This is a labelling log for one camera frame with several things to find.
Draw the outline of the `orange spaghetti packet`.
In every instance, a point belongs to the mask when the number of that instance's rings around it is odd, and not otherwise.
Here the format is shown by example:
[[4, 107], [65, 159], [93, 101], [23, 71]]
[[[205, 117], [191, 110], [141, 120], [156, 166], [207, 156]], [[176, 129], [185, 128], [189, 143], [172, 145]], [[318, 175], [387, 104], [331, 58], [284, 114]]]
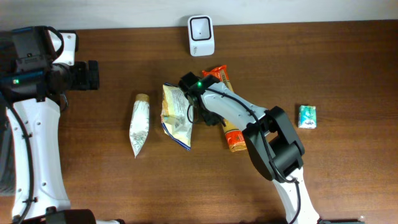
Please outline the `orange spaghetti packet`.
[[[202, 70], [201, 73], [204, 77], [207, 77], [208, 75], [213, 75], [214, 77], [218, 78], [220, 82], [223, 82], [230, 91], [234, 91], [229, 80], [227, 65], [215, 67], [210, 71]], [[242, 132], [228, 120], [224, 119], [223, 121], [223, 132], [228, 143], [229, 150], [231, 152], [245, 151], [247, 149], [247, 146], [244, 141]]]

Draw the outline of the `small teal tissue pack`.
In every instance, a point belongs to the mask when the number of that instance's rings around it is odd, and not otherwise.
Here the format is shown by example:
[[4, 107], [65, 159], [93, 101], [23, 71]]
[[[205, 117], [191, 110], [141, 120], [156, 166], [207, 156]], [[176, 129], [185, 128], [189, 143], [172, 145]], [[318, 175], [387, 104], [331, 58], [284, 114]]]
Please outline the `small teal tissue pack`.
[[298, 113], [298, 128], [315, 129], [317, 127], [317, 111], [315, 106], [301, 105]]

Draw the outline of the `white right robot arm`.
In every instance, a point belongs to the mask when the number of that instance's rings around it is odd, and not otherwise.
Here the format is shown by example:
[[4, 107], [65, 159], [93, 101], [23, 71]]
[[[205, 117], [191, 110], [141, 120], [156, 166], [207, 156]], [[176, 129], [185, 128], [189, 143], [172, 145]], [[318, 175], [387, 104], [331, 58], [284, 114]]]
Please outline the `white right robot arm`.
[[282, 108], [256, 106], [212, 75], [188, 73], [178, 85], [206, 125], [230, 122], [242, 132], [253, 166], [275, 185], [288, 223], [320, 222], [303, 179], [305, 149]]

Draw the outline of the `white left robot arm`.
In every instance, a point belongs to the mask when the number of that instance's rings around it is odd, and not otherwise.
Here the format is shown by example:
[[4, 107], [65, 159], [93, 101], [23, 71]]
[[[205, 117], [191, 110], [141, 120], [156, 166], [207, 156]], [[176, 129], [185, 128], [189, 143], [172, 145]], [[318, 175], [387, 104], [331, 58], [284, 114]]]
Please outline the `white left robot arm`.
[[97, 90], [95, 60], [77, 62], [73, 30], [32, 26], [1, 34], [1, 191], [14, 193], [14, 223], [95, 223], [73, 209], [63, 184], [58, 125], [69, 90]]

